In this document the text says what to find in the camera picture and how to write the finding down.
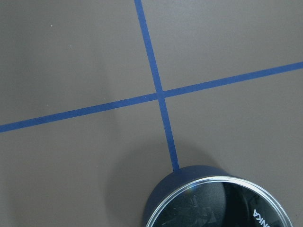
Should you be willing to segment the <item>glass pot lid purple knob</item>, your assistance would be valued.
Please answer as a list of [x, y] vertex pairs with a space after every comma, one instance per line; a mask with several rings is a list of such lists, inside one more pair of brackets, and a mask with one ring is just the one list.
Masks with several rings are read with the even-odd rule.
[[280, 203], [265, 189], [231, 176], [209, 176], [150, 195], [143, 227], [291, 227]]

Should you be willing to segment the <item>blue tape center vertical line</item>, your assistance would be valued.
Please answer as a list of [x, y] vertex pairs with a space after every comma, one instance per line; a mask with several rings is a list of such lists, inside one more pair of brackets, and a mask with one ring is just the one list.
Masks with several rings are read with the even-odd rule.
[[179, 167], [174, 137], [173, 137], [172, 128], [170, 125], [169, 114], [168, 114], [166, 101], [165, 101], [165, 97], [164, 97], [164, 91], [162, 88], [162, 83], [161, 83], [161, 79], [160, 79], [160, 75], [159, 75], [159, 71], [158, 71], [156, 58], [154, 55], [154, 50], [153, 50], [153, 46], [152, 46], [152, 42], [151, 42], [149, 29], [147, 26], [147, 21], [146, 21], [144, 9], [143, 9], [143, 4], [140, 0], [136, 0], [134, 2], [134, 4], [135, 4], [136, 13], [137, 13], [137, 17], [139, 20], [140, 29], [141, 29], [141, 33], [142, 33], [142, 37], [143, 37], [143, 41], [144, 41], [144, 46], [145, 46], [147, 58], [149, 61], [152, 79], [153, 79], [156, 96], [157, 96], [157, 100], [158, 100], [158, 104], [159, 104], [159, 109], [160, 109], [161, 119], [162, 119], [162, 123], [163, 123], [163, 128], [165, 131], [165, 137], [166, 137], [166, 141], [167, 141], [167, 145], [168, 145], [172, 169], [173, 169], [173, 172], [179, 172], [180, 167]]

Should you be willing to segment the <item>blue tape upper horizontal line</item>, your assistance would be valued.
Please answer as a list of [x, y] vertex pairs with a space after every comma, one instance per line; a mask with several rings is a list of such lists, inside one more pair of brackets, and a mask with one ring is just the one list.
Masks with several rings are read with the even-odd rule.
[[[200, 90], [206, 90], [214, 87], [220, 87], [220, 86], [225, 86], [233, 83], [239, 83], [243, 82], [246, 80], [252, 80], [252, 79], [258, 79], [262, 77], [267, 77], [275, 74], [281, 74], [285, 72], [290, 72], [294, 70], [299, 70], [303, 68], [303, 63], [302, 62], [296, 62], [292, 64], [287, 64], [284, 66], [279, 66], [279, 67], [274, 67], [270, 69], [265, 69], [265, 70], [259, 70], [255, 72], [250, 72], [250, 73], [244, 73], [236, 76], [231, 76], [231, 77], [226, 77], [222, 79], [216, 79], [216, 80], [211, 80], [207, 82], [202, 82], [190, 86], [185, 86], [185, 87], [178, 87], [175, 89], [170, 89], [166, 90], [163, 92], [164, 97], [173, 97], [173, 96], [179, 96], [187, 93], [192, 93]], [[131, 106], [131, 105], [137, 105], [145, 102], [150, 102], [157, 100], [157, 95], [155, 93], [152, 94], [146, 94], [143, 96], [136, 96], [128, 99], [123, 99], [123, 100], [118, 100], [110, 103], [105, 103], [105, 104], [100, 104], [100, 105], [95, 105], [95, 106], [90, 106], [90, 107], [85, 107], [81, 109], [76, 109], [76, 110], [70, 110], [66, 112], [61, 112], [61, 113], [55, 113], [51, 115], [46, 115], [46, 116], [41, 116], [33, 119], [27, 119], [19, 122], [12, 122], [8, 124], [4, 124], [0, 126], [0, 131], [1, 133], [8, 132], [8, 131], [14, 131], [14, 130], [19, 130], [27, 127], [32, 127], [40, 124], [46, 124], [46, 123], [51, 123], [51, 122], [56, 122], [56, 121], [61, 121], [65, 119], [70, 119], [70, 118], [75, 118], [75, 117], [80, 117], [84, 115], [89, 115], [89, 114], [94, 114], [94, 113], [99, 113], [99, 112], [104, 112], [112, 109], [117, 109], [125, 106]]]

